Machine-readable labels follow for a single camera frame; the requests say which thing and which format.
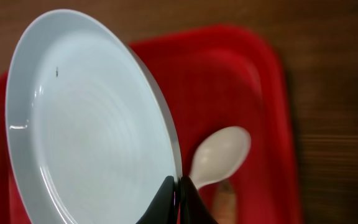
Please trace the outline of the white plastic spoon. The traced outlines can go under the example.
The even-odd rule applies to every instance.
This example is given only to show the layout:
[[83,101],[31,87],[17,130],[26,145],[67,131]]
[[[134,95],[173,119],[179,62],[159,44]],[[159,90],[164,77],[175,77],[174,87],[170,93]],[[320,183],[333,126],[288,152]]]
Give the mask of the white plastic spoon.
[[245,161],[251,136],[239,126],[230,126],[207,137],[194,153],[189,177],[196,189],[232,176]]

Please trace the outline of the light blue plate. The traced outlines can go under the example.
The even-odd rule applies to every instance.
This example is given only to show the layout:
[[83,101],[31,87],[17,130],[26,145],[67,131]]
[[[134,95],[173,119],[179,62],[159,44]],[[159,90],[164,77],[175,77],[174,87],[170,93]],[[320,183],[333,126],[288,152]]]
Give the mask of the light blue plate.
[[143,61],[96,19],[48,11],[9,67],[6,135],[32,223],[137,223],[181,155]]

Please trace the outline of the orange carrot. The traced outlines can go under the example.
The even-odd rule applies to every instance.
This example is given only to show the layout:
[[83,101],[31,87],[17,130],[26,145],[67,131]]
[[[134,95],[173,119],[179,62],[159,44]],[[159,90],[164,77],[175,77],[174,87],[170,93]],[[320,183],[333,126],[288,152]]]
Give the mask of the orange carrot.
[[228,180],[219,183],[212,214],[219,224],[236,223],[236,195]]

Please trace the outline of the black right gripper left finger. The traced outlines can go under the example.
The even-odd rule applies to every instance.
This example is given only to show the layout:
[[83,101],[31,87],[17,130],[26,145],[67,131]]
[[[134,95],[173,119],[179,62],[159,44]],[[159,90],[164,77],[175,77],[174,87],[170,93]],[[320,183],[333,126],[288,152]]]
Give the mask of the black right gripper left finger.
[[167,176],[137,224],[171,224],[175,214],[175,181]]

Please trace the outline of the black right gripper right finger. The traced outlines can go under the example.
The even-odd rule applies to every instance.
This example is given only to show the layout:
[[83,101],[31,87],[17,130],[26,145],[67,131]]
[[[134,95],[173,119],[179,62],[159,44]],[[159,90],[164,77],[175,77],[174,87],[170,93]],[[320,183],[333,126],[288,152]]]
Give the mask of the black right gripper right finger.
[[218,224],[205,207],[198,190],[189,177],[181,178],[180,190],[181,224]]

